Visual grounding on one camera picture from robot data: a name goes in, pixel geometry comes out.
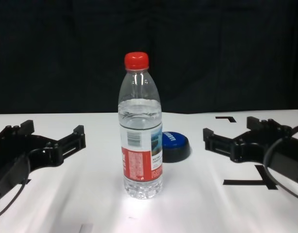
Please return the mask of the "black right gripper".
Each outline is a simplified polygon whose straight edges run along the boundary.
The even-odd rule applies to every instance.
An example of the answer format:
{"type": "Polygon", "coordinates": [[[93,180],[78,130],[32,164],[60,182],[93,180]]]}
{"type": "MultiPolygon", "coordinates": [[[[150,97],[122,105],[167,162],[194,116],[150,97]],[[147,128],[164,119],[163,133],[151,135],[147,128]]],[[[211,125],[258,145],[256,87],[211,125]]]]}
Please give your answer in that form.
{"type": "Polygon", "coordinates": [[[298,139],[292,137],[292,128],[273,119],[259,120],[247,117],[248,132],[226,138],[208,128],[203,129],[205,149],[229,157],[235,163],[256,162],[260,180],[231,180],[231,185],[277,185],[266,168],[298,184],[298,139]]]}

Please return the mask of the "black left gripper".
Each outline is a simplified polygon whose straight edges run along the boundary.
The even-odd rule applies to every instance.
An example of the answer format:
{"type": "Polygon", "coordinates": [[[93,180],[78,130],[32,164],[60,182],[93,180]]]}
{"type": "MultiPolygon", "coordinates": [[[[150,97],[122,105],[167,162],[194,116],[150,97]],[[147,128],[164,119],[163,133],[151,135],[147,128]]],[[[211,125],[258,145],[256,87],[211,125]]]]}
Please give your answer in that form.
{"type": "Polygon", "coordinates": [[[0,132],[0,197],[23,184],[32,171],[60,166],[66,158],[86,148],[83,125],[57,141],[31,135],[33,132],[32,120],[19,126],[7,125],[0,132]]]}

